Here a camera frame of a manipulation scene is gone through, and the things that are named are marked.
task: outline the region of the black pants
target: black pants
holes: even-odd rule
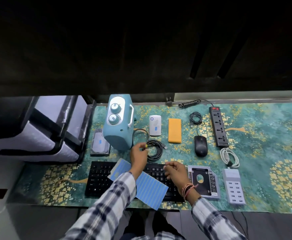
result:
[[[166,218],[164,218],[164,216],[159,211],[157,211],[154,215],[153,231],[155,236],[158,232],[164,231],[184,238],[171,224],[168,224]],[[134,213],[129,219],[128,226],[125,228],[124,234],[120,239],[128,240],[144,235],[144,220],[138,213]]]

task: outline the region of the hand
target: hand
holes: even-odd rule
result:
[[[132,168],[129,172],[132,173],[135,180],[139,177],[139,175],[143,172],[146,164],[147,164],[147,155],[148,149],[141,151],[140,148],[145,148],[146,143],[138,143],[132,147],[130,150],[130,161],[132,163]]]
[[[182,188],[191,183],[188,178],[188,172],[183,164],[177,161],[167,161],[164,166],[165,176],[168,180],[172,180],[177,186],[179,194],[181,194]]]

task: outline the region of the black mouse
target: black mouse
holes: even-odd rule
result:
[[[208,153],[207,139],[204,136],[195,136],[195,153],[199,157],[205,157]]]

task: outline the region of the coiled white cable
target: coiled white cable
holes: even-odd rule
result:
[[[229,154],[232,154],[235,162],[229,163]],[[239,167],[239,158],[236,156],[236,154],[229,148],[223,148],[220,150],[220,157],[221,160],[223,160],[223,162],[228,166],[228,167],[232,167],[232,168],[238,168]]]

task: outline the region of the coiled black cable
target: coiled black cable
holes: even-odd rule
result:
[[[148,155],[147,156],[148,162],[149,163],[153,163],[152,161],[158,160],[163,154],[163,148],[167,149],[167,147],[163,143],[161,143],[160,141],[149,140],[148,131],[145,130],[145,129],[136,129],[136,130],[134,130],[134,132],[132,133],[132,147],[134,146],[134,136],[135,136],[135,132],[136,131],[144,131],[147,134],[147,141],[146,141],[147,146],[156,147],[155,155]]]
[[[189,115],[189,122],[192,123],[193,125],[197,125],[197,129],[196,129],[196,132],[197,132],[197,135],[198,134],[198,125],[204,125],[205,123],[203,122],[203,117],[202,115],[195,111],[195,112],[192,112],[190,115]]]
[[[212,104],[212,102],[208,101],[208,100],[205,100],[205,99],[197,99],[197,100],[194,100],[194,101],[190,101],[190,102],[186,102],[186,103],[181,103],[178,105],[179,108],[181,109],[185,109],[185,108],[188,108],[190,106],[194,106],[196,104],[200,104],[201,101],[207,101],[208,103],[210,103],[212,106],[214,106]]]

